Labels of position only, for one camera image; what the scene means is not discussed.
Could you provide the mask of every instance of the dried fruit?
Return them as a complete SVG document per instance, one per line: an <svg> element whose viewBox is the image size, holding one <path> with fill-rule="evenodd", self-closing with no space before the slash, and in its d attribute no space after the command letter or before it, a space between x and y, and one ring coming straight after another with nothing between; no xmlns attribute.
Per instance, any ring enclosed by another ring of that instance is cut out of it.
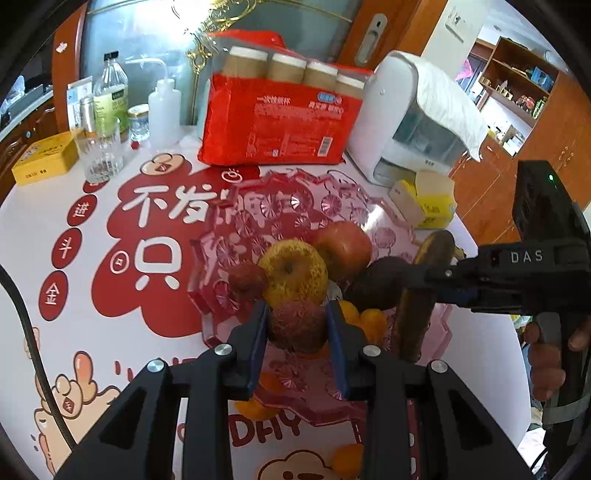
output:
<svg viewBox="0 0 591 480"><path fill-rule="evenodd" d="M256 300L268 285L265 271L253 262L244 262L228 268L230 290L240 299Z"/></svg>

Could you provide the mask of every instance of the door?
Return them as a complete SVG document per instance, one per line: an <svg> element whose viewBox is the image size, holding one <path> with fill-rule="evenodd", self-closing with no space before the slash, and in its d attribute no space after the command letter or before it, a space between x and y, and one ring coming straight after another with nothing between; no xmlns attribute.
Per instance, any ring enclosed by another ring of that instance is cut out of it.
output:
<svg viewBox="0 0 591 480"><path fill-rule="evenodd" d="M588 111L589 99L584 91L576 80L561 72L517 160L548 160L554 168L559 167L579 137Z"/></svg>

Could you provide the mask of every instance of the apple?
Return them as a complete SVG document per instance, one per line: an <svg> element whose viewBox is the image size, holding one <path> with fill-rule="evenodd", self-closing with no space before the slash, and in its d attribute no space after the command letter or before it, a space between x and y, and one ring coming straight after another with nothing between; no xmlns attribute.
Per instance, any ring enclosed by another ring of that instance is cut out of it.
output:
<svg viewBox="0 0 591 480"><path fill-rule="evenodd" d="M324 259L333 281L354 279L372 257L371 240L353 222L333 222L318 230L312 245Z"/></svg>

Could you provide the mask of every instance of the red circle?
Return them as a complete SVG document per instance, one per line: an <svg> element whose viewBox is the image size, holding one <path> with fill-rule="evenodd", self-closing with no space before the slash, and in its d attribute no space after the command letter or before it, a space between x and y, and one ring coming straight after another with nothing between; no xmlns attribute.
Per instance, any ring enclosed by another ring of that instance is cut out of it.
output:
<svg viewBox="0 0 591 480"><path fill-rule="evenodd" d="M96 208L96 196L84 195L76 200L70 207L68 212L68 225L78 226L83 224L89 216L95 211Z"/></svg>
<svg viewBox="0 0 591 480"><path fill-rule="evenodd" d="M82 244L82 232L78 228L69 228L62 233L51 251L51 263L56 268L64 268L75 259Z"/></svg>
<svg viewBox="0 0 591 480"><path fill-rule="evenodd" d="M39 313L48 322L59 317L68 297L68 277L61 270L52 272L39 291Z"/></svg>
<svg viewBox="0 0 591 480"><path fill-rule="evenodd" d="M86 182L84 182L84 185L82 186L82 191L84 193L98 192L102 187L107 185L107 183L109 183L109 180L103 181L101 183L90 183L90 182L86 181Z"/></svg>

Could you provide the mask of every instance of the black cable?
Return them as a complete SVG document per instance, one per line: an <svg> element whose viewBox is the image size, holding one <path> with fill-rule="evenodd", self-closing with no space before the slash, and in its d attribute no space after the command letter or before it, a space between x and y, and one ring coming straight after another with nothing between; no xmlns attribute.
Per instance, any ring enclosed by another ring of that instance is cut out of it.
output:
<svg viewBox="0 0 591 480"><path fill-rule="evenodd" d="M41 354L39 353L39 348L35 341L35 333L33 332L33 326L31 325L31 319L29 318L25 301L22 299L22 295L18 291L17 286L2 265L0 265L0 285L2 285L7 291L8 296L17 310L18 317L21 320L22 331L25 334L25 340L29 348L29 353L31 354L35 374L39 379L39 385L41 386L41 391L43 392L47 405L49 405L51 415L53 415L57 428L60 429L60 433L64 437L68 447L70 447L70 450L73 450L76 447L76 441L68 429L64 417L61 415L56 399L53 398L51 387L47 381L47 374L45 373L43 362L41 361Z"/></svg>
<svg viewBox="0 0 591 480"><path fill-rule="evenodd" d="M535 468L535 466L538 464L538 462L539 462L540 460L542 460L542 457L543 457L543 456L544 456L544 455L545 455L547 452L548 452L548 448L545 448L544 450L542 450L542 453L541 453L541 454L539 454L539 455L537 456L537 458L534 460L534 463L532 463L532 464L531 464L531 467L530 467L530 472L533 472L533 471L534 471L534 468Z"/></svg>

